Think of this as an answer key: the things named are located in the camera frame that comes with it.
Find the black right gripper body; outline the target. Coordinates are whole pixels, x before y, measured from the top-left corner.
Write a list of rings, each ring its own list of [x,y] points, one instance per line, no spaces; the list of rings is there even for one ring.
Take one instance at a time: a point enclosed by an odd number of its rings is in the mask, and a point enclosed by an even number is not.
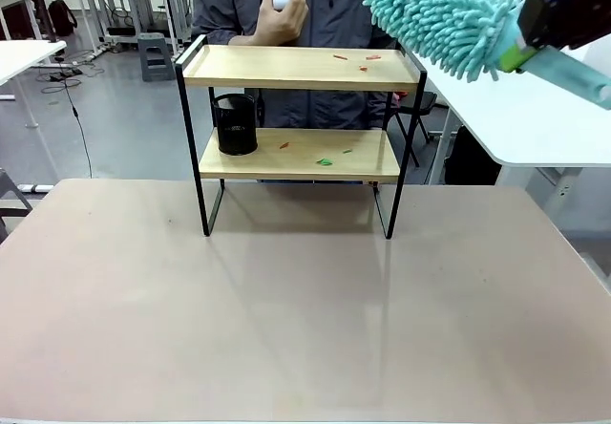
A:
[[[517,23],[530,47],[575,50],[610,33],[610,0],[525,0]]]

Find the person's right hand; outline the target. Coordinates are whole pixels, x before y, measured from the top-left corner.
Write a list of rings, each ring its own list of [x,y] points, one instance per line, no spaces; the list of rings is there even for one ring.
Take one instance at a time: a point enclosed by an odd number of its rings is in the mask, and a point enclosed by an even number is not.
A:
[[[296,40],[308,14],[306,0],[288,0],[281,11],[273,8],[273,0],[262,0],[256,30],[255,46],[281,46]]]

